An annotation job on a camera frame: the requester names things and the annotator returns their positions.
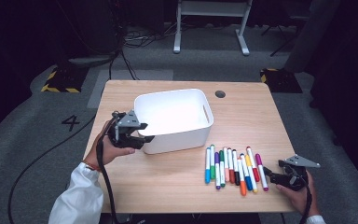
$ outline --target wrist strap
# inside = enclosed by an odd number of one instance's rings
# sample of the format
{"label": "wrist strap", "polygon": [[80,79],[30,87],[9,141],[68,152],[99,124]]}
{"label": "wrist strap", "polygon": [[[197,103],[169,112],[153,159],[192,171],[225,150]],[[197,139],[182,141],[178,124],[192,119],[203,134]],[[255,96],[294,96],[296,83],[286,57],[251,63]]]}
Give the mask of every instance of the wrist strap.
{"label": "wrist strap", "polygon": [[84,161],[84,160],[82,162],[86,164],[86,168],[91,169],[92,171],[101,172],[101,169],[99,166],[93,165],[93,164],[91,164],[87,161]]}

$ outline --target human hand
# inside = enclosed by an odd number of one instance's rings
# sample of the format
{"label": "human hand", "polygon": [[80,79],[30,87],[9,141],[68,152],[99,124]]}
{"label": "human hand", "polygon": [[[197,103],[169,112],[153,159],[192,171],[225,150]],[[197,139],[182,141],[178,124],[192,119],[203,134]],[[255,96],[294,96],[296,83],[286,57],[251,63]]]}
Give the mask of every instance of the human hand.
{"label": "human hand", "polygon": [[[98,165],[98,160],[97,160],[97,145],[98,145],[98,140],[100,139],[100,137],[104,134],[104,130],[106,129],[107,125],[108,125],[109,121],[107,121],[104,126],[103,129],[101,130],[101,132],[97,135],[97,137],[94,140],[94,143],[92,144],[92,148],[89,151],[89,154],[86,156],[86,158],[84,159],[85,162],[92,164],[94,166],[99,166]],[[115,147],[112,145],[112,143],[109,140],[109,137],[107,135],[105,135],[103,137],[103,165],[108,164],[109,162],[111,162],[114,158],[118,157],[118,156],[125,156],[125,155],[130,155],[135,153],[135,148],[132,147]]]}
{"label": "human hand", "polygon": [[[312,194],[312,204],[310,205],[310,212],[308,217],[320,215],[318,205],[316,202],[316,189],[313,185],[313,178],[310,172],[307,171],[308,175],[308,185],[310,187],[310,193]],[[277,185],[276,188],[284,194],[286,197],[289,198],[290,202],[292,203],[293,207],[301,214],[304,214],[305,207],[307,205],[307,188],[302,188],[299,191],[291,190],[287,187],[282,185]]]}

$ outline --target small hole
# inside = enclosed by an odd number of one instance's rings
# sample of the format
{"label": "small hole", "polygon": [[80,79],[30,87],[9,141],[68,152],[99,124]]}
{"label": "small hole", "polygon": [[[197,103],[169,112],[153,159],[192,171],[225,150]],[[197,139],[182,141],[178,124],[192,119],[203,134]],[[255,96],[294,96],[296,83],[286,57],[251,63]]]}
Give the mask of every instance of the small hole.
{"label": "small hole", "polygon": [[223,91],[216,91],[214,94],[215,94],[218,98],[225,98],[225,96],[226,96],[226,93],[223,92]]}

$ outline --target printed number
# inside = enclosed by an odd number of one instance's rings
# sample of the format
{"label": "printed number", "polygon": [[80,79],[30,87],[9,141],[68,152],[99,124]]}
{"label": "printed number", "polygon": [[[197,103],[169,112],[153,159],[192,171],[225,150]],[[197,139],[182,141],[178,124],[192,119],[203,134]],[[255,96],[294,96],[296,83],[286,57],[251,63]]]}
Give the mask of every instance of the printed number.
{"label": "printed number", "polygon": [[71,127],[69,128],[69,132],[74,129],[75,124],[79,124],[80,122],[76,122],[77,116],[72,115],[69,119],[65,119],[61,122],[61,124],[70,124]]}

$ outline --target green marker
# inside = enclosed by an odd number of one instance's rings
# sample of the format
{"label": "green marker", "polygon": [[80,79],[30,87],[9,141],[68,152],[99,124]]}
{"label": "green marker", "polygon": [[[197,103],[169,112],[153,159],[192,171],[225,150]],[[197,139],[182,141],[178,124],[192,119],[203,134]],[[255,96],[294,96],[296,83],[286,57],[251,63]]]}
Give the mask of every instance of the green marker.
{"label": "green marker", "polygon": [[220,157],[220,186],[223,188],[226,185],[225,181],[225,153],[223,150],[219,151]]}
{"label": "green marker", "polygon": [[211,179],[216,178],[216,171],[214,169],[214,145],[211,145]]}

